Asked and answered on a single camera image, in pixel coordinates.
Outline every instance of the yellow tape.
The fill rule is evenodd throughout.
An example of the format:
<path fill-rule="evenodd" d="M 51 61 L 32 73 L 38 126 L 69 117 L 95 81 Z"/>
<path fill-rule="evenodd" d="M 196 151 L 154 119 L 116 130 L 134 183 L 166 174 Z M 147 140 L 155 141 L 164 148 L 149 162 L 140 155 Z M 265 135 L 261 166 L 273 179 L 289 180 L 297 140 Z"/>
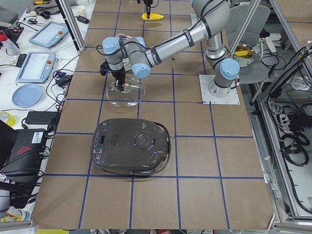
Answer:
<path fill-rule="evenodd" d="M 0 120 L 5 122 L 10 127 L 13 127 L 13 125 L 15 124 L 15 118 L 7 112 L 0 112 Z"/>

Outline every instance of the power adapter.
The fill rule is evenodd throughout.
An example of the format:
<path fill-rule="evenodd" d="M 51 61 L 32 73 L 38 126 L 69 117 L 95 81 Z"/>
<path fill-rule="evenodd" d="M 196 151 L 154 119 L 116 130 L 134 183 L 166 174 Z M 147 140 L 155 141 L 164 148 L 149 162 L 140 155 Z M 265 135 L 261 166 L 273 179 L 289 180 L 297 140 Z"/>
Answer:
<path fill-rule="evenodd" d="M 88 24 L 90 22 L 86 17 L 83 17 L 83 16 L 78 16 L 77 20 L 85 24 Z"/>
<path fill-rule="evenodd" d="M 55 83 L 59 86 L 65 86 L 66 84 L 69 84 L 72 81 L 73 75 L 66 75 L 64 77 L 58 78 Z"/>

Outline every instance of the black cable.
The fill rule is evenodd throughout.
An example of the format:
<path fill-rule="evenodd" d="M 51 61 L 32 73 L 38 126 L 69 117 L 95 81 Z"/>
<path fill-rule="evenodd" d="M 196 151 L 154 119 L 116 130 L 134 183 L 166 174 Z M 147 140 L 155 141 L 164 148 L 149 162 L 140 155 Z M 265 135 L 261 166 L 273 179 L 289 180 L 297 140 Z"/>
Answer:
<path fill-rule="evenodd" d="M 149 47 L 145 47 L 144 45 L 142 45 L 141 43 L 139 43 L 137 41 L 128 41 L 128 42 L 125 42 L 124 45 L 130 44 L 130 43 L 138 44 L 138 45 L 140 45 L 141 47 L 143 47 L 146 50 L 150 49 Z"/>
<path fill-rule="evenodd" d="M 293 55 L 293 57 L 289 60 L 289 62 L 285 65 L 285 68 L 288 67 L 289 64 L 291 63 L 291 61 L 292 61 L 296 56 L 298 56 L 298 55 L 301 53 L 301 51 L 303 51 L 304 49 L 305 49 L 305 47 L 302 47 L 300 50 L 298 50 L 298 51 Z M 303 60 L 308 56 L 308 54 L 309 54 L 309 53 L 306 53 L 305 55 L 303 55 L 302 57 L 300 57 L 299 60 L 298 60 L 297 62 L 295 62 L 292 66 L 290 66 L 290 68 L 284 70 L 284 72 L 282 73 L 282 75 L 281 75 L 281 76 L 279 77 L 279 79 L 275 82 L 275 85 L 273 85 L 272 88 L 270 89 L 270 91 L 269 91 L 269 93 L 268 93 L 267 100 L 266 100 L 266 104 L 267 104 L 267 106 L 268 106 L 268 113 L 269 113 L 269 116 L 270 116 L 270 118 L 272 119 L 273 122 L 275 122 L 275 119 L 274 119 L 274 116 L 273 116 L 273 112 L 272 112 L 272 110 L 270 109 L 270 102 L 269 102 L 269 101 L 270 101 L 270 98 L 271 98 L 271 93 L 273 92 L 273 90 L 274 90 L 275 88 L 277 88 L 277 87 L 276 87 L 276 84 L 279 83 L 279 81 L 284 77 L 285 74 L 287 74 L 288 72 L 290 72 L 290 71 L 291 71 L 292 69 L 294 69 L 294 68 L 297 68 L 297 69 L 300 68 L 301 63 L 302 63 Z M 276 124 L 274 124 L 274 128 L 275 128 L 275 131 L 276 131 L 276 134 L 277 134 L 278 138 L 280 138 L 280 133 L 279 133 L 279 130 L 277 129 Z M 292 186 L 292 192 L 293 192 L 293 194 L 294 194 L 294 197 L 295 197 L 296 202 L 298 203 L 298 205 L 299 205 L 304 211 L 306 211 L 306 212 L 312 214 L 312 210 L 311 210 L 311 209 L 309 210 L 308 208 L 306 208 L 306 207 L 302 204 L 302 201 L 300 201 L 300 199 L 298 198 L 298 194 L 297 194 L 297 192 L 296 192 L 295 184 L 294 184 L 294 182 L 293 182 L 292 175 L 291 175 L 290 170 L 289 170 L 288 165 L 287 165 L 287 160 L 286 160 L 287 155 L 285 155 L 285 152 L 284 152 L 284 150 L 283 150 L 283 147 L 282 147 L 281 143 L 280 143 L 280 151 L 281 151 L 282 156 L 283 156 L 283 159 L 284 159 L 284 164 L 285 164 L 285 167 L 286 167 L 286 172 L 287 172 L 288 177 L 289 177 L 289 179 L 290 179 L 290 183 L 291 183 L 291 186 Z"/>
<path fill-rule="evenodd" d="M 300 108 L 298 107 L 298 105 L 295 103 L 295 101 L 293 100 L 293 98 L 289 95 L 288 92 L 290 91 L 295 91 L 295 89 L 290 89 L 286 91 L 286 95 L 289 97 L 289 99 L 292 101 L 292 104 L 297 108 L 297 110 L 301 113 Z"/>
<path fill-rule="evenodd" d="M 291 173 L 290 173 L 290 170 L 289 170 L 288 165 L 287 165 L 287 163 L 286 163 L 285 157 L 284 157 L 284 164 L 285 164 L 285 167 L 286 167 L 286 172 L 287 172 L 287 175 L 288 175 L 288 177 L 289 177 L 290 183 L 291 183 L 291 185 L 292 185 L 292 193 L 293 193 L 293 195 L 294 195 L 294 198 L 295 198 L 296 202 L 298 203 L 298 205 L 299 205 L 304 211 L 308 212 L 309 214 L 312 214 L 312 210 L 311 210 L 311 209 L 309 210 L 309 209 L 306 208 L 304 205 L 302 205 L 302 202 L 300 201 L 300 199 L 299 199 L 299 197 L 298 197 L 298 194 L 297 194 L 297 191 L 296 191 L 296 187 L 295 187 L 295 184 L 294 184 L 294 182 L 293 182 L 293 177 L 292 177 L 292 175 L 291 175 Z"/>
<path fill-rule="evenodd" d="M 309 86 L 310 88 L 312 88 L 312 83 L 304 77 L 301 70 L 299 71 L 299 73 L 301 74 L 301 77 L 304 80 L 305 84 Z"/>
<path fill-rule="evenodd" d="M 226 45 L 224 45 L 225 49 L 228 51 L 228 53 L 230 54 L 230 56 L 232 56 L 232 53 L 229 51 L 229 49 L 226 47 Z"/>
<path fill-rule="evenodd" d="M 73 57 L 73 58 L 72 58 L 68 63 L 66 63 L 61 69 L 56 70 L 56 71 L 53 73 L 53 79 L 50 80 L 50 82 L 48 83 L 47 87 L 45 88 L 45 92 L 47 93 L 47 95 L 48 95 L 53 101 L 55 101 L 55 103 L 57 103 L 58 100 L 57 100 L 57 99 L 54 99 L 51 95 L 48 94 L 48 88 L 49 88 L 51 82 L 52 82 L 53 80 L 55 80 L 55 75 L 56 75 L 56 73 L 57 73 L 57 72 L 60 72 L 60 71 L 62 71 L 62 70 L 67 70 L 67 69 L 64 69 L 64 68 L 65 68 L 70 62 L 72 62 L 75 58 L 77 58 L 78 56 L 79 56 L 79 55 Z"/>
<path fill-rule="evenodd" d="M 97 52 L 98 52 L 100 55 L 106 56 L 107 54 L 103 54 L 102 52 L 100 52 L 100 51 L 98 50 L 99 47 L 102 47 L 102 49 L 103 49 L 103 46 L 102 46 L 102 45 L 97 45 L 97 46 L 96 46 Z"/>
<path fill-rule="evenodd" d="M 46 23 L 41 23 L 41 22 L 38 22 L 37 21 L 37 16 L 34 16 L 34 18 L 31 18 L 27 21 L 28 24 L 33 24 L 33 25 L 37 25 L 37 26 L 40 26 L 40 27 L 43 27 L 46 25 Z"/>
<path fill-rule="evenodd" d="M 159 0 L 157 0 L 157 4 L 156 4 L 156 6 L 151 6 L 151 8 L 158 7 L 158 4 L 159 4 Z"/>
<path fill-rule="evenodd" d="M 16 67 L 16 65 L 13 65 L 13 64 L 1 64 L 0 67 L 2 66 L 11 66 L 11 67 Z"/>
<path fill-rule="evenodd" d="M 31 110 L 31 109 L 24 109 L 24 110 L 20 110 L 20 109 L 6 109 L 6 110 L 1 110 L 1 111 L 34 111 L 34 110 Z"/>
<path fill-rule="evenodd" d="M 276 64 L 273 64 L 273 65 L 266 64 L 266 63 L 263 61 L 263 59 L 269 58 L 269 57 L 275 57 L 275 58 L 277 58 L 277 63 L 276 63 Z M 281 68 L 274 68 L 273 70 L 274 70 L 274 71 L 283 70 L 283 69 L 285 68 L 285 66 L 286 66 L 286 60 L 285 60 L 282 56 L 272 54 L 271 52 L 269 52 L 269 53 L 264 53 L 264 54 L 262 55 L 261 63 L 262 63 L 264 66 L 266 66 L 267 68 L 272 68 L 273 66 L 276 67 L 277 65 L 280 64 L 280 58 L 283 60 L 284 65 L 283 65 Z"/>
<path fill-rule="evenodd" d="M 33 29 L 33 30 L 35 30 L 36 32 L 39 31 L 39 30 L 37 30 L 36 28 L 33 28 L 33 27 L 31 27 L 31 26 L 29 26 L 29 25 L 27 25 L 27 24 L 25 24 L 25 23 L 22 23 L 22 22 L 17 22 L 17 23 L 16 23 L 16 25 L 19 26 L 19 27 L 20 27 L 21 24 L 22 24 L 22 25 L 25 25 L 25 26 L 27 26 L 27 27 Z"/>

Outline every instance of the metal pole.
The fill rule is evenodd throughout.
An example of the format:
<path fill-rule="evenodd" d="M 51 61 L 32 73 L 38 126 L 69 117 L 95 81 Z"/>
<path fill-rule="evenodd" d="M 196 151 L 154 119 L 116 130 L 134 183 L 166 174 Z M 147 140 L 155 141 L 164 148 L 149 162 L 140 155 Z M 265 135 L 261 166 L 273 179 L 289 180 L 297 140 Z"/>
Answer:
<path fill-rule="evenodd" d="M 230 4 L 230 8 L 234 7 L 234 4 L 235 4 L 235 0 L 232 0 Z"/>
<path fill-rule="evenodd" d="M 239 44 L 240 40 L 242 39 L 244 32 L 246 31 L 246 28 L 249 24 L 249 22 L 251 21 L 251 19 L 253 18 L 253 15 L 259 5 L 261 0 L 251 0 L 251 2 L 249 3 L 249 6 L 247 8 L 247 12 L 243 18 L 243 20 L 241 21 L 236 34 L 233 38 L 233 41 L 230 45 L 229 51 L 232 53 L 234 53 L 237 45 Z"/>
<path fill-rule="evenodd" d="M 33 228 L 34 226 L 35 226 L 34 220 L 4 222 L 4 223 L 0 223 L 0 232 L 11 231 L 11 230 L 16 230 L 16 229 L 24 229 L 24 228 Z"/>
<path fill-rule="evenodd" d="M 84 41 L 68 0 L 55 0 L 55 2 L 63 16 L 76 49 L 78 51 L 83 51 L 85 49 Z"/>

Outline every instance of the electronics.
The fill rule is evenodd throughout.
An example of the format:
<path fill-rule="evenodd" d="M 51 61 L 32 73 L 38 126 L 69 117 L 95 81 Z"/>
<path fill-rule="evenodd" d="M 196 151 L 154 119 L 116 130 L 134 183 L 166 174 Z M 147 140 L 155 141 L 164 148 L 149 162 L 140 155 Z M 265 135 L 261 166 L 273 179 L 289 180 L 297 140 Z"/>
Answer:
<path fill-rule="evenodd" d="M 312 116 L 306 114 L 289 114 L 288 118 L 290 120 L 290 130 L 293 132 L 301 131 L 302 128 L 312 127 Z"/>
<path fill-rule="evenodd" d="M 27 57 L 27 54 L 20 54 L 19 58 L 18 58 L 18 61 L 16 62 L 16 66 L 17 67 L 22 67 L 26 57 Z"/>
<path fill-rule="evenodd" d="M 37 124 L 37 125 L 48 125 L 54 118 L 57 117 L 57 112 L 54 111 L 30 111 L 27 114 L 25 123 Z"/>
<path fill-rule="evenodd" d="M 68 28 L 65 24 L 51 21 L 36 32 L 29 42 L 50 48 L 62 40 L 67 33 Z"/>
<path fill-rule="evenodd" d="M 15 182 L 37 182 L 37 174 L 41 166 L 40 153 L 45 148 L 46 131 L 44 129 L 15 131 L 18 133 L 18 138 L 1 171 L 3 173 L 14 171 L 14 173 L 7 173 L 6 177 Z"/>
<path fill-rule="evenodd" d="M 54 52 L 28 52 L 16 82 L 45 83 L 52 72 L 54 62 Z"/>
<path fill-rule="evenodd" d="M 0 182 L 0 190 L 10 192 L 10 205 L 23 208 L 38 180 L 41 160 L 40 152 L 45 149 L 44 129 L 14 130 L 0 121 L 0 169 L 10 183 Z"/>
<path fill-rule="evenodd" d="M 97 126 L 91 156 L 106 172 L 151 175 L 167 166 L 170 149 L 169 132 L 162 124 L 145 119 L 114 118 Z M 166 163 L 157 169 L 162 161 Z"/>
<path fill-rule="evenodd" d="M 86 17 L 83 17 L 83 16 L 78 16 L 77 20 L 85 24 L 88 24 L 90 22 Z"/>

